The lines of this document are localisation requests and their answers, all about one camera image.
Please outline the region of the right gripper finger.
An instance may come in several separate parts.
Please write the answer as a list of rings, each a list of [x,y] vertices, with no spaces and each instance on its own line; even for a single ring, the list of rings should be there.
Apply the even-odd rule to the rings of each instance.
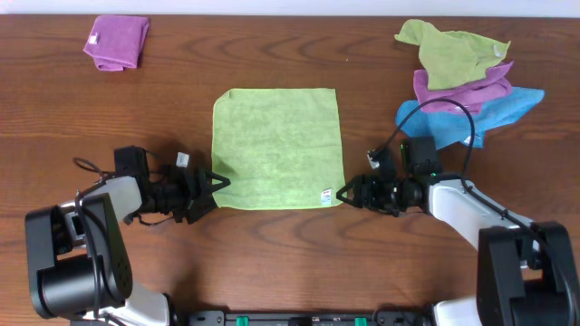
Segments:
[[[336,198],[349,206],[363,208],[363,196],[354,190],[339,190]]]
[[[337,197],[358,197],[363,187],[364,175],[357,175],[337,192]]]

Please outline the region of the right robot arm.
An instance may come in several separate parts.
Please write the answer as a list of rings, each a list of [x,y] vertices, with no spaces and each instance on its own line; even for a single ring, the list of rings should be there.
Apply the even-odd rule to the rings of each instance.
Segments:
[[[417,207],[451,226],[478,252],[475,296],[433,305],[430,325],[576,325],[579,282],[566,228],[536,223],[443,171],[431,137],[401,144],[404,177],[391,153],[369,155],[374,175],[354,177],[338,200],[390,216]]]

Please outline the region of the light green cloth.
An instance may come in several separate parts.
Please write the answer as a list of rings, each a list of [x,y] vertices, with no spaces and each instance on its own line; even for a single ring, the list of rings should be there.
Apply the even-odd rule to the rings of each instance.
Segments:
[[[333,89],[231,89],[213,107],[212,169],[231,184],[220,207],[338,206],[343,143]]]

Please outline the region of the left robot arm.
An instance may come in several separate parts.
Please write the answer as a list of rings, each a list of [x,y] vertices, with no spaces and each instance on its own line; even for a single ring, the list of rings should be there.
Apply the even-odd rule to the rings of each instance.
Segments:
[[[71,201],[34,210],[25,217],[27,272],[31,302],[44,319],[72,325],[191,325],[166,293],[135,282],[120,224],[162,214],[193,224],[217,208],[214,193],[227,177],[209,169],[189,169],[180,153],[175,164],[151,180],[146,149],[115,149],[113,171],[84,158],[74,164],[98,180]]]

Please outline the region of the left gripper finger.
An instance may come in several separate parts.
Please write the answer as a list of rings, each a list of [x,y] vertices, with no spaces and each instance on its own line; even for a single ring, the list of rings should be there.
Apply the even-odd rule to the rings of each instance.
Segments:
[[[196,178],[200,193],[215,193],[231,185],[229,178],[220,176],[204,168],[196,169]]]
[[[186,220],[189,225],[196,223],[203,216],[209,214],[218,206],[212,195],[198,197],[187,205]]]

